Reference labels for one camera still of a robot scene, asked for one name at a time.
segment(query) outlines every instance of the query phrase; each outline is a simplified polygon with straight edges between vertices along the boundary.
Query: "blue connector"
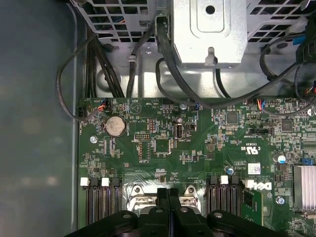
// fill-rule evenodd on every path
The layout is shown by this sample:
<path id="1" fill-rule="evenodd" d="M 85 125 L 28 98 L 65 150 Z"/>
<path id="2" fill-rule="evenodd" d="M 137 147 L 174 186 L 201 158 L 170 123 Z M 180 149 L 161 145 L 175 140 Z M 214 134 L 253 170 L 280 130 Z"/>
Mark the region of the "blue connector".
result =
<path id="1" fill-rule="evenodd" d="M 302 161 L 304 165 L 313 165 L 313 161 L 311 159 L 303 158 Z"/>

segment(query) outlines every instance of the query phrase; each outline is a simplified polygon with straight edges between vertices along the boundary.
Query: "blue wire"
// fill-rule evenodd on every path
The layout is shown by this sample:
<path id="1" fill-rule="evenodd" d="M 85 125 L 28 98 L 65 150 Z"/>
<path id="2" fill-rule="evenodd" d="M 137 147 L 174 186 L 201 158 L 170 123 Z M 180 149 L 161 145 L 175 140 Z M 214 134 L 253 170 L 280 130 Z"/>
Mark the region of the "blue wire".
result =
<path id="1" fill-rule="evenodd" d="M 262 102 L 261 109 L 264 109 L 265 105 L 266 105 L 266 100 Z"/>

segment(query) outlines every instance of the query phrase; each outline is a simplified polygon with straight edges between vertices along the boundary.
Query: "white connector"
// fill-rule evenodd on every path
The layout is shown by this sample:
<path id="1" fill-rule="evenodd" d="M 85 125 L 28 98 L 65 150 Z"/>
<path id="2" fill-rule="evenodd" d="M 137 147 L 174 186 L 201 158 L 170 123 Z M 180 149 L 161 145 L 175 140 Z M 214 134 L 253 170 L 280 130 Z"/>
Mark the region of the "white connector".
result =
<path id="1" fill-rule="evenodd" d="M 90 184 L 89 178 L 87 178 L 87 177 L 80 178 L 80 186 L 87 187 L 87 186 L 89 186 L 89 184 Z"/>
<path id="2" fill-rule="evenodd" d="M 102 187 L 109 187 L 110 186 L 110 179 L 109 178 L 102 178 L 101 186 Z"/>
<path id="3" fill-rule="evenodd" d="M 228 175 L 221 175 L 220 184 L 228 184 Z"/>

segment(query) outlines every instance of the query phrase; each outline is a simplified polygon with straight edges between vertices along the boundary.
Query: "metal bracket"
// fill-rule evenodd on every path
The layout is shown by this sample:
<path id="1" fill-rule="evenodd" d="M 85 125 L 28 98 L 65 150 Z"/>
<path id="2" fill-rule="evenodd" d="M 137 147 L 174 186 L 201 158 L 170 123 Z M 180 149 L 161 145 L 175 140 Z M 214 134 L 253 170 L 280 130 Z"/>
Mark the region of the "metal bracket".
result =
<path id="1" fill-rule="evenodd" d="M 126 204 L 126 209 L 129 211 L 141 209 L 141 213 L 146 214 L 149 211 L 146 207 L 156 206 L 156 200 L 157 194 L 145 194 L 141 186 L 135 185 Z M 195 213 L 200 214 L 201 203 L 198 199 L 197 190 L 193 185 L 187 186 L 184 194 L 179 196 L 179 201 L 182 206 L 189 206 Z"/>

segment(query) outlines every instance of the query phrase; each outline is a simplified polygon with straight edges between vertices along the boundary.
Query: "screw hole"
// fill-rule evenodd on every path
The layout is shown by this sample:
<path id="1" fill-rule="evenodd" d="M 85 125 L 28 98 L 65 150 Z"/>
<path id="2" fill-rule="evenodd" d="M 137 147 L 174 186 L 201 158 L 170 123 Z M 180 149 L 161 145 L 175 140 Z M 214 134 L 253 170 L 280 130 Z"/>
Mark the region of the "screw hole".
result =
<path id="1" fill-rule="evenodd" d="M 214 14 L 214 12 L 215 12 L 215 7 L 213 7 L 211 5 L 206 7 L 207 14 L 212 15 L 212 14 Z"/>

